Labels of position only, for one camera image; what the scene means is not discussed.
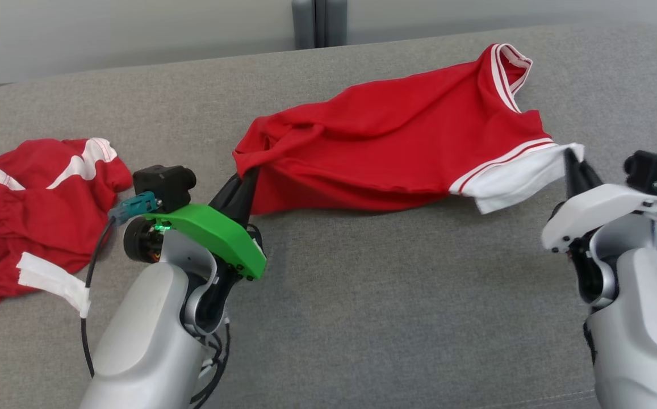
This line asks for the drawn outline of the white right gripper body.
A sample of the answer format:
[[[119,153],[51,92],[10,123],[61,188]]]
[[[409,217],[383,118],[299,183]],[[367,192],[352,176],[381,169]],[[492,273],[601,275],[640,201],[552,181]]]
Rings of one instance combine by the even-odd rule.
[[[565,253],[573,239],[634,211],[657,213],[657,196],[611,183],[590,189],[560,205],[543,228],[543,247]]]

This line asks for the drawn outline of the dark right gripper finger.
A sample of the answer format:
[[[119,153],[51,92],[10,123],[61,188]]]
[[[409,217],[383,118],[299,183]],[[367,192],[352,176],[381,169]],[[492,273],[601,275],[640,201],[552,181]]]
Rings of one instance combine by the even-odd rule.
[[[565,181],[567,198],[572,198],[586,191],[585,176],[581,171],[581,161],[572,148],[564,151]]]
[[[601,186],[603,181],[588,161],[581,162],[581,192],[584,193],[591,189]]]

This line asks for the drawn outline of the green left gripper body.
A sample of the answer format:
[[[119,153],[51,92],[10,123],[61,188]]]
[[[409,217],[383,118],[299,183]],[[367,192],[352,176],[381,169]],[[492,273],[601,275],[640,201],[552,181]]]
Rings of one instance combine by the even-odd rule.
[[[260,279],[267,262],[244,227],[205,204],[137,217],[128,223],[123,248],[131,260],[168,262],[206,279],[219,262],[240,277]]]

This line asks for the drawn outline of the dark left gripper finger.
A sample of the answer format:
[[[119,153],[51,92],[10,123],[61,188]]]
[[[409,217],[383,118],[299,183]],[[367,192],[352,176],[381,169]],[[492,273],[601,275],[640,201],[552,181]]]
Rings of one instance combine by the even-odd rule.
[[[242,179],[233,174],[209,202],[209,206],[222,214],[237,214],[243,207]]]
[[[247,170],[242,177],[236,173],[231,178],[232,196],[229,200],[229,218],[243,228],[247,228],[249,223],[258,177],[259,168],[255,166],[255,168]]]

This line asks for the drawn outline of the red shirt with white trim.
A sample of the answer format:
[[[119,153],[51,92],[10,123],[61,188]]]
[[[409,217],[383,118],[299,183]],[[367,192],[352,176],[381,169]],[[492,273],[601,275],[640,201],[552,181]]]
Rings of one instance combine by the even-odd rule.
[[[241,176],[259,170],[252,213],[400,211],[462,196],[487,214],[525,201],[564,176],[565,151],[585,151],[518,108],[532,64],[491,44],[474,61],[255,119],[233,153]]]

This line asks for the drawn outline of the crumpled red and white garment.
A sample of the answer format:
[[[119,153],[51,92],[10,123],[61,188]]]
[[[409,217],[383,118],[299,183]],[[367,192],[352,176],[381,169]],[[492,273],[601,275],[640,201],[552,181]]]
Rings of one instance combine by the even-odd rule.
[[[0,155],[0,303],[19,284],[23,253],[74,274],[89,264],[118,194],[132,178],[104,138],[27,140]]]

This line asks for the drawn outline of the white tape tag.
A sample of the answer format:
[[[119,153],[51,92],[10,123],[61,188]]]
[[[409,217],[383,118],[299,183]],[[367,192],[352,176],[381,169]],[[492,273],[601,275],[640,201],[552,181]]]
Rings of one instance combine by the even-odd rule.
[[[75,308],[80,318],[87,318],[90,310],[90,289],[84,281],[56,264],[30,253],[22,253],[16,267],[19,269],[19,285],[57,295]]]

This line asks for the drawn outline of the grey upright post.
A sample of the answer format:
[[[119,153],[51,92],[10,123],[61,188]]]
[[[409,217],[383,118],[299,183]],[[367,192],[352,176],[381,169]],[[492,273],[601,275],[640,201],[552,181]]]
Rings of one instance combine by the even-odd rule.
[[[348,42],[348,0],[291,0],[295,49],[340,47]]]

